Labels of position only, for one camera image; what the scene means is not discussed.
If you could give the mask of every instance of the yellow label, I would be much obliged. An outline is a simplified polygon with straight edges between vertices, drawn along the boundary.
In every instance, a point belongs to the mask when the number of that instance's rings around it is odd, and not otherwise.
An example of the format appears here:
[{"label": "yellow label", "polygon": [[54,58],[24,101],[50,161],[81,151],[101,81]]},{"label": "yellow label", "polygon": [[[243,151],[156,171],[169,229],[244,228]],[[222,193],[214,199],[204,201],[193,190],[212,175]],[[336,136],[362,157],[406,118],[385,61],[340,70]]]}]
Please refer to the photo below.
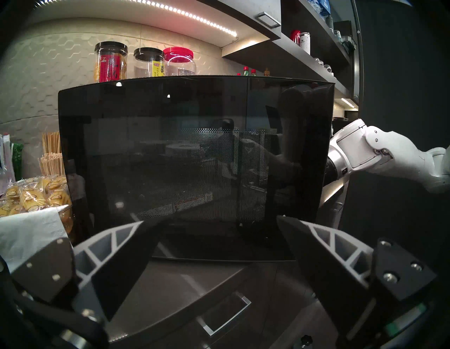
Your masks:
[{"label": "yellow label", "polygon": [[164,76],[164,64],[159,61],[152,61],[152,77]]}]

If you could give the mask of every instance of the plastic jar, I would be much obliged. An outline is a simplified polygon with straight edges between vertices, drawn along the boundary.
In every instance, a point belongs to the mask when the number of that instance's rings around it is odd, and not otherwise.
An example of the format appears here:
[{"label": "plastic jar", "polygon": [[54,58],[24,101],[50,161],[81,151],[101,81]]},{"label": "plastic jar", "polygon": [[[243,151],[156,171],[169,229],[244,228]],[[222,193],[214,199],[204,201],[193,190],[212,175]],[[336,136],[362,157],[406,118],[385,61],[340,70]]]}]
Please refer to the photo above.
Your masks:
[{"label": "plastic jar", "polygon": [[94,81],[126,79],[128,47],[121,42],[103,41],[95,45]]},{"label": "plastic jar", "polygon": [[194,53],[184,47],[168,47],[164,51],[166,76],[195,75]]},{"label": "plastic jar", "polygon": [[164,54],[153,47],[135,49],[135,77],[163,77]]}]

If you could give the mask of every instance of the red bottle cap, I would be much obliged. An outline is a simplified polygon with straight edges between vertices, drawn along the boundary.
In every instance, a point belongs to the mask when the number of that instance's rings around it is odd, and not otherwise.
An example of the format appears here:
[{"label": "red bottle cap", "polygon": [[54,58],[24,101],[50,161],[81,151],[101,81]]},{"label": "red bottle cap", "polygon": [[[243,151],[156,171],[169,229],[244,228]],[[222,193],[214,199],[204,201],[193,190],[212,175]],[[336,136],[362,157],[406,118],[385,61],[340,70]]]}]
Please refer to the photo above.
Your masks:
[{"label": "red bottle cap", "polygon": [[301,33],[302,32],[299,31],[299,30],[293,30],[292,33],[291,33],[291,40],[293,42],[295,42],[296,44],[300,44],[300,34]]},{"label": "red bottle cap", "polygon": [[186,63],[194,59],[194,52],[184,47],[167,47],[163,53],[166,61],[174,63]]}]

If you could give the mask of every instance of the black jar lid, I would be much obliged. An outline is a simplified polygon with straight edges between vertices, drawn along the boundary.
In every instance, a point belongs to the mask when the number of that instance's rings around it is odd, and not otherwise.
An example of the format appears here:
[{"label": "black jar lid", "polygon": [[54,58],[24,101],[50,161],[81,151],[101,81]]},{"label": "black jar lid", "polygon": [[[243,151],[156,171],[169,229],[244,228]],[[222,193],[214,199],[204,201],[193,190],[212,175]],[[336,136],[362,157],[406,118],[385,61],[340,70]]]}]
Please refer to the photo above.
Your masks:
[{"label": "black jar lid", "polygon": [[140,47],[135,49],[134,56],[136,59],[144,62],[162,61],[164,59],[162,51],[154,47]]},{"label": "black jar lid", "polygon": [[124,50],[125,53],[128,53],[128,47],[125,44],[117,41],[102,41],[95,45],[95,52],[99,49],[121,49]]}]

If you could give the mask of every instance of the red label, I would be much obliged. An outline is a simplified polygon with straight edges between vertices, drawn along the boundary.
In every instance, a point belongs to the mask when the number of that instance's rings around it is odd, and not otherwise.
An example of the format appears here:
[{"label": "red label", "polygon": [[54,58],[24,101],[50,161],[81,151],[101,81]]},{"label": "red label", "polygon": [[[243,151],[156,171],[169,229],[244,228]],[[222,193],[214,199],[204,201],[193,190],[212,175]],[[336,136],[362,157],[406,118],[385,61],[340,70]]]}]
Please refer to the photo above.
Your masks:
[{"label": "red label", "polygon": [[103,54],[100,56],[99,82],[120,79],[120,56],[118,54]]}]

